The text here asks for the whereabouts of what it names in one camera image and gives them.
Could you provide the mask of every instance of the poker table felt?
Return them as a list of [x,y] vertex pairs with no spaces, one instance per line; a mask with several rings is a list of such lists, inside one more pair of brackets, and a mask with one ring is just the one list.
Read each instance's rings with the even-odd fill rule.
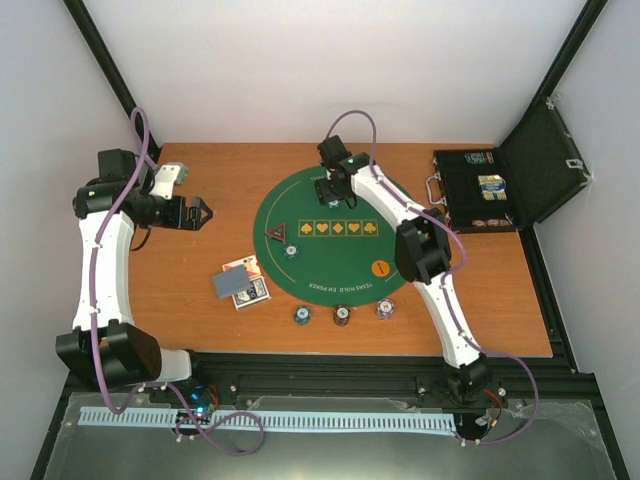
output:
[[[376,302],[404,284],[393,262],[395,232],[365,200],[354,208],[320,205],[313,167],[278,183],[265,197],[254,223],[258,261],[283,290],[303,302],[360,306]],[[284,242],[267,233],[284,225]],[[286,245],[298,254],[285,255]]]

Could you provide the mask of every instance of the white robotic arm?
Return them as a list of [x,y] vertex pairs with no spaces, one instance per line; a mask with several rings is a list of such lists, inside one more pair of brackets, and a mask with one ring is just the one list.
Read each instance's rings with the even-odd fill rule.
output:
[[[387,188],[384,188],[381,182],[385,182]],[[363,198],[375,208],[394,230],[402,222],[411,221],[416,217],[416,214],[410,208],[418,211],[424,210],[422,205],[411,200],[390,182],[377,165],[374,165],[373,171],[369,166],[364,166],[351,175],[351,188],[358,197]],[[394,191],[395,197],[388,189]],[[396,197],[402,199],[406,206],[403,206]],[[442,289],[446,288],[458,323],[468,338],[477,345],[477,341],[471,335],[458,303],[451,276],[447,276],[446,272],[443,272],[431,278],[430,283],[425,283],[424,281],[414,281],[412,283],[424,299],[431,314],[442,343],[445,362],[452,367],[460,368],[462,365],[470,365],[476,361],[479,357],[478,351],[471,348],[460,334],[444,299]]]
[[441,212],[427,211],[411,200],[387,179],[380,167],[369,165],[368,155],[352,155],[337,136],[325,139],[318,145],[318,151],[327,169],[327,178],[315,181],[320,203],[344,200],[353,208],[358,197],[362,198],[395,230],[396,268],[424,300],[442,343],[443,358],[451,367],[450,390],[464,403],[486,384],[490,371],[448,274],[451,249],[447,235],[420,215],[425,212],[443,221]]
[[[194,197],[189,207],[184,197],[173,195],[173,186],[186,178],[186,168],[182,164],[164,165],[155,172],[151,191],[134,188],[111,216],[92,267],[97,233],[135,170],[130,152],[100,152],[98,161],[100,176],[80,188],[73,201],[82,233],[82,287],[73,331],[56,338],[56,352],[80,381],[95,387],[89,341],[91,315],[95,313],[101,371],[110,386],[186,380],[193,373],[190,352],[162,349],[155,338],[134,326],[128,292],[129,251],[136,225],[199,230],[212,212],[199,197]],[[95,308],[90,301],[91,276],[95,277]]]

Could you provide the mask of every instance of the playing card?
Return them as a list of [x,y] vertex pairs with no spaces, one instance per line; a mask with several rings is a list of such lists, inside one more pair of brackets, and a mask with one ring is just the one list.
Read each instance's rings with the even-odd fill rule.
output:
[[269,289],[264,281],[264,277],[258,277],[251,280],[251,287],[249,287],[249,289],[243,292],[234,293],[232,298],[236,309],[240,310],[241,308],[248,307],[254,303],[269,300],[271,295],[269,294]]
[[222,270],[226,272],[227,270],[231,270],[233,267],[237,267],[238,265],[244,265],[244,267],[247,269],[247,273],[249,274],[250,280],[253,280],[262,276],[260,267],[258,267],[258,259],[256,258],[255,255],[241,258],[240,260],[235,260],[233,262],[225,263],[222,266]]

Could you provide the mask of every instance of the black aluminum frame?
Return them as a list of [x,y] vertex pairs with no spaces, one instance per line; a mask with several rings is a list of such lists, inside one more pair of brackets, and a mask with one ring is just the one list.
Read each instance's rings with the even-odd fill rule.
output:
[[[135,101],[109,54],[82,0],[64,0],[105,77],[129,115]],[[553,93],[571,60],[586,38],[607,0],[587,0],[562,48],[545,75],[531,105]],[[160,149],[152,142],[152,157]],[[598,384],[593,374],[577,372],[567,332],[553,293],[551,282],[532,227],[520,232],[520,239],[531,273],[538,302],[549,335],[553,357],[527,358],[538,382],[541,398],[574,399],[591,402],[609,457],[618,479],[629,474],[622,459]],[[205,381],[217,386],[221,403],[245,408],[247,400],[265,395],[348,396],[391,398],[420,407],[441,408],[461,413],[468,409],[453,404],[431,389],[433,379],[441,378],[444,360],[436,357],[379,357],[339,355],[201,354]],[[519,365],[507,359],[490,359],[496,377],[504,383],[511,398],[531,398],[532,386]],[[421,386],[426,393],[419,393]],[[51,425],[31,476],[44,478],[47,463],[72,393],[86,391],[69,377],[54,412]],[[175,402],[158,392],[156,401]]]

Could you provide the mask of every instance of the case handle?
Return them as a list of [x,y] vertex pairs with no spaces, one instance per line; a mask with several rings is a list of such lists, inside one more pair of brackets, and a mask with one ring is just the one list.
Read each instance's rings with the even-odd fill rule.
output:
[[443,195],[442,198],[440,200],[434,200],[433,199],[433,192],[431,191],[431,185],[429,185],[429,182],[433,179],[436,180],[440,180],[440,174],[438,172],[436,172],[435,174],[431,175],[429,178],[427,178],[427,181],[425,182],[425,185],[427,186],[427,195],[429,196],[429,203],[431,205],[444,205],[445,207],[447,206],[447,199],[445,198],[445,196]]

